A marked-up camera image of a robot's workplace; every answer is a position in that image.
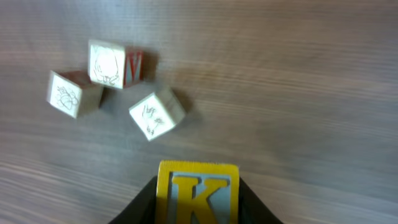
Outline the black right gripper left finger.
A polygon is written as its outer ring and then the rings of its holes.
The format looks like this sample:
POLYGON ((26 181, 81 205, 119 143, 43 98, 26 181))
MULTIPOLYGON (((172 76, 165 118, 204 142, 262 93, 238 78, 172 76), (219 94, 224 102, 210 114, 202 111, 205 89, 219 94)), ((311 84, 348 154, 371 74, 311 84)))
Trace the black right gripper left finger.
POLYGON ((109 224, 154 224, 156 187, 157 176, 154 176, 109 224))

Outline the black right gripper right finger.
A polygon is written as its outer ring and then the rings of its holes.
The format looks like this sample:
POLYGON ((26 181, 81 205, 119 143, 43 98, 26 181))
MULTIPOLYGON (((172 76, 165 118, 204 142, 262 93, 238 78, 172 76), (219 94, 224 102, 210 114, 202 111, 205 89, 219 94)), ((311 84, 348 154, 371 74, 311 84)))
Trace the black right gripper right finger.
POLYGON ((252 191, 239 179, 239 224, 283 224, 252 191))

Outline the yellow letter K block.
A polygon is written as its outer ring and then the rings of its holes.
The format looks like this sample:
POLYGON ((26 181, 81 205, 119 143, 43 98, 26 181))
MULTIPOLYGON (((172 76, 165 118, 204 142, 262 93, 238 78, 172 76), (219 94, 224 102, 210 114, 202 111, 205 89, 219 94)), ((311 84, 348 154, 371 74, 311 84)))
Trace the yellow letter K block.
POLYGON ((239 168, 232 164, 164 160, 159 164, 155 222, 238 222, 239 168))

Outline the wooden block hand drawing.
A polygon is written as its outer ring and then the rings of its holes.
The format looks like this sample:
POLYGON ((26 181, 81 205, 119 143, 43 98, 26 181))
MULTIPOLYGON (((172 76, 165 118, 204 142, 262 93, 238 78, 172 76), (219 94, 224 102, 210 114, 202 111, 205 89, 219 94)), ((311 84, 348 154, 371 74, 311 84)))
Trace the wooden block hand drawing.
POLYGON ((183 106, 167 86, 130 107, 129 114, 148 141, 170 131, 186 116, 183 106))

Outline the wooden block blue side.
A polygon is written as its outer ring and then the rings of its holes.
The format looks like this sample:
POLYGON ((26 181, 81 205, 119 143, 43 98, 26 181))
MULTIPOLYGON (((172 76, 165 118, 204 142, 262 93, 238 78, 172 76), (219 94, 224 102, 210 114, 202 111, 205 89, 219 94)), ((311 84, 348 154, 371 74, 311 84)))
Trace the wooden block blue side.
POLYGON ((49 72, 47 102, 77 119, 98 109, 103 86, 90 80, 85 71, 49 72))

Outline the wooden block red side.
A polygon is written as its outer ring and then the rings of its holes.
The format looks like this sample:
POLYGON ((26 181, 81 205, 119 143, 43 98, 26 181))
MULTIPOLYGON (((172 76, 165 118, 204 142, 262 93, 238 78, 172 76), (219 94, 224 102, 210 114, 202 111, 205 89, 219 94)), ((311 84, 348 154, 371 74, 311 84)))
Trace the wooden block red side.
POLYGON ((88 74, 92 82, 124 89, 143 80, 144 51, 101 40, 88 41, 88 74))

